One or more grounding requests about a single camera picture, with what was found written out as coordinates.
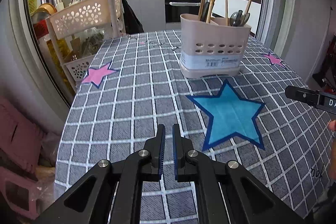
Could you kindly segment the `person right hand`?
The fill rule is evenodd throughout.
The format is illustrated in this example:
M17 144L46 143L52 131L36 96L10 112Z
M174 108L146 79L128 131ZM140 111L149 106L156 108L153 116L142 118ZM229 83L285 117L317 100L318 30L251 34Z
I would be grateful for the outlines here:
M336 131L336 121L333 120L328 124L328 129L335 132ZM336 179L336 142L335 138L331 147L330 153L330 166L329 166L329 177L333 180Z

